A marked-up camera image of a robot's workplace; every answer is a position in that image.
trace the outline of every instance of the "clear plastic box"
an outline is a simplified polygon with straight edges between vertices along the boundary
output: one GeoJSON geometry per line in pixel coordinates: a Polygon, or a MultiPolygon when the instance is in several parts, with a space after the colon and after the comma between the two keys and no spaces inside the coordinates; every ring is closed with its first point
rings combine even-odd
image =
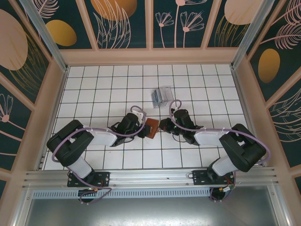
{"type": "Polygon", "coordinates": [[[155,89],[151,94],[152,105],[154,108],[169,106],[169,104],[174,100],[171,87],[161,87],[155,89]]]}

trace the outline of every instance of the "dark green panel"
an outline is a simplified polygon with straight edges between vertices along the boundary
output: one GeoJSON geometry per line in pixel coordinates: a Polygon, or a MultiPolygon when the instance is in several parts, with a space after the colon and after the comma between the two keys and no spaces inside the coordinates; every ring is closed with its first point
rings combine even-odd
{"type": "Polygon", "coordinates": [[[51,16],[51,18],[43,18],[44,22],[47,24],[52,20],[62,20],[72,27],[76,33],[76,43],[71,46],[61,46],[57,45],[59,49],[89,49],[92,48],[84,23],[81,19],[79,9],[77,7],[75,0],[58,0],[58,9],[51,16]]]}
{"type": "Polygon", "coordinates": [[[290,167],[301,164],[301,80],[269,108],[290,167]]]}
{"type": "Polygon", "coordinates": [[[26,33],[28,43],[28,55],[25,64],[17,71],[9,70],[0,65],[0,72],[10,80],[28,99],[35,103],[41,84],[43,82],[49,61],[35,42],[21,19],[7,0],[0,2],[0,9],[13,16],[26,33]]]}
{"type": "Polygon", "coordinates": [[[197,48],[201,46],[213,1],[195,0],[193,2],[195,4],[189,4],[187,1],[184,6],[178,7],[175,0],[154,0],[154,48],[163,48],[163,44],[165,48],[174,48],[176,17],[176,46],[178,48],[197,48]],[[184,27],[189,28],[189,31],[184,32],[184,27]]]}
{"type": "MultiPolygon", "coordinates": [[[[128,23],[125,23],[126,20],[121,20],[120,23],[116,23],[116,21],[107,20],[99,15],[94,9],[91,0],[85,0],[94,35],[96,40],[98,40],[99,48],[146,48],[145,3],[144,0],[136,1],[137,8],[134,14],[128,18],[128,23]],[[105,32],[101,32],[99,34],[99,25],[100,27],[103,25],[103,31],[105,32]]],[[[95,0],[95,2],[99,2],[105,10],[111,6],[109,1],[107,1],[107,5],[104,4],[104,0],[95,0]]]]}
{"type": "Polygon", "coordinates": [[[5,188],[5,185],[6,185],[6,181],[5,180],[0,180],[0,200],[1,200],[4,188],[5,188]]]}
{"type": "Polygon", "coordinates": [[[255,42],[257,41],[257,38],[258,38],[259,34],[261,34],[262,30],[264,29],[265,25],[267,24],[269,18],[271,17],[271,15],[272,15],[272,13],[274,12],[274,10],[275,10],[275,8],[276,8],[276,6],[277,6],[278,3],[279,3],[279,0],[275,0],[275,1],[274,1],[274,4],[273,4],[271,10],[269,11],[269,14],[268,14],[267,17],[265,18],[265,20],[264,20],[264,22],[263,22],[261,28],[260,28],[259,31],[257,32],[257,34],[256,34],[256,36],[254,37],[252,43],[250,44],[248,50],[246,51],[246,54],[247,54],[247,55],[249,55],[249,53],[250,53],[251,49],[253,48],[255,42]]]}
{"type": "MultiPolygon", "coordinates": [[[[252,56],[250,63],[252,65],[252,68],[254,70],[254,73],[256,75],[257,81],[259,83],[259,86],[261,88],[262,94],[264,96],[265,100],[268,100],[301,66],[301,43],[298,41],[300,38],[300,31],[301,31],[301,19],[299,19],[299,22],[294,25],[294,28],[297,30],[295,33],[289,34],[289,33],[283,33],[281,36],[287,37],[287,39],[276,39],[277,33],[283,26],[288,26],[289,23],[286,21],[285,14],[287,11],[287,6],[290,1],[287,1],[285,5],[280,10],[276,22],[271,25],[270,29],[268,30],[265,37],[262,39],[261,44],[259,45],[258,49],[255,51],[254,55],[252,56]],[[293,45],[288,45],[286,48],[284,48],[285,43],[294,42],[293,45]],[[274,50],[274,54],[266,57],[265,59],[262,57],[262,54],[266,50],[274,50]],[[276,76],[274,79],[270,82],[263,82],[260,79],[259,75],[259,61],[261,59],[261,63],[263,65],[266,63],[269,65],[270,70],[275,70],[275,61],[273,59],[275,56],[280,58],[280,66],[279,70],[277,71],[276,76]]],[[[297,8],[296,11],[299,15],[301,15],[301,8],[297,8]]]]}
{"type": "Polygon", "coordinates": [[[32,112],[2,85],[0,105],[0,168],[11,170],[32,112]]]}
{"type": "Polygon", "coordinates": [[[296,177],[296,178],[295,178],[295,182],[296,182],[296,184],[297,184],[299,193],[300,193],[300,195],[301,195],[301,176],[300,176],[300,177],[296,177]]]}
{"type": "Polygon", "coordinates": [[[238,47],[250,24],[234,25],[225,17],[227,0],[222,0],[208,47],[238,47]]]}
{"type": "MultiPolygon", "coordinates": [[[[29,21],[29,23],[31,24],[31,26],[33,27],[34,31],[36,32],[36,34],[40,37],[38,30],[36,29],[36,27],[33,25],[31,19],[27,16],[27,14],[25,13],[25,10],[22,6],[22,4],[20,3],[20,0],[17,0],[17,3],[19,5],[19,7],[21,8],[21,10],[23,11],[23,13],[25,14],[27,20],[29,21]]],[[[43,45],[45,46],[45,48],[47,49],[47,52],[49,53],[50,56],[52,56],[50,50],[48,49],[47,45],[45,44],[44,40],[40,37],[40,40],[42,41],[43,45]]]]}

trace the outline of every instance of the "white tile floor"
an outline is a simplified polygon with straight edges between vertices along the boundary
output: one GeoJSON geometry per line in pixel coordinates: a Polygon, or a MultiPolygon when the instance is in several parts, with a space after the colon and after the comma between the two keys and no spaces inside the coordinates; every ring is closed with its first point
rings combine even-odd
{"type": "MultiPolygon", "coordinates": [[[[168,107],[154,109],[151,103],[153,89],[162,86],[173,87],[197,125],[246,125],[228,65],[80,66],[70,69],[53,133],[73,119],[87,126],[111,126],[133,105],[143,107],[150,118],[165,119],[168,107]]],[[[43,170],[62,170],[51,155],[47,152],[43,170]]],[[[96,170],[206,167],[225,155],[222,148],[179,143],[165,132],[117,147],[89,146],[83,153],[96,170]]]]}

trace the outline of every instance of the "brown object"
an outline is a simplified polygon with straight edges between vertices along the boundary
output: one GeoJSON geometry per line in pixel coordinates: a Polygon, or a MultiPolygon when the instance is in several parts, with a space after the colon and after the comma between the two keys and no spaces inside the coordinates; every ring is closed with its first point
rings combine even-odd
{"type": "Polygon", "coordinates": [[[146,125],[150,126],[150,134],[147,135],[146,137],[153,139],[156,135],[156,133],[160,130],[159,128],[159,120],[156,119],[150,119],[148,118],[146,120],[146,125]]]}

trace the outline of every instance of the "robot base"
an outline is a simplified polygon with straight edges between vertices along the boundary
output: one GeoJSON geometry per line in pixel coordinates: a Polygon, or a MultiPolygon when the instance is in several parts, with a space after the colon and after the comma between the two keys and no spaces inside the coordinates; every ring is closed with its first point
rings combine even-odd
{"type": "Polygon", "coordinates": [[[207,175],[207,170],[194,170],[192,171],[192,178],[194,185],[227,185],[229,179],[234,184],[233,172],[227,173],[224,177],[218,177],[215,181],[211,180],[207,175]]]}
{"type": "MultiPolygon", "coordinates": [[[[93,180],[88,182],[91,185],[97,187],[108,187],[110,181],[110,172],[95,172],[93,180]]],[[[73,173],[68,174],[67,187],[88,187],[87,185],[81,183],[73,173]]]]}

